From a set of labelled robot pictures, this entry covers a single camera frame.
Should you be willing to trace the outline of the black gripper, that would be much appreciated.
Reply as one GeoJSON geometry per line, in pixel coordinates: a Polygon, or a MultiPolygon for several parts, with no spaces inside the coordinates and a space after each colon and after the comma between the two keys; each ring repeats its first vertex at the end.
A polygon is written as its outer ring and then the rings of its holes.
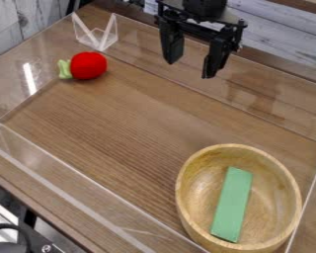
{"type": "Polygon", "coordinates": [[[169,64],[183,57],[185,35],[214,38],[205,58],[202,78],[210,79],[225,68],[249,23],[227,8],[229,0],[158,0],[158,23],[162,53],[169,64]]]}

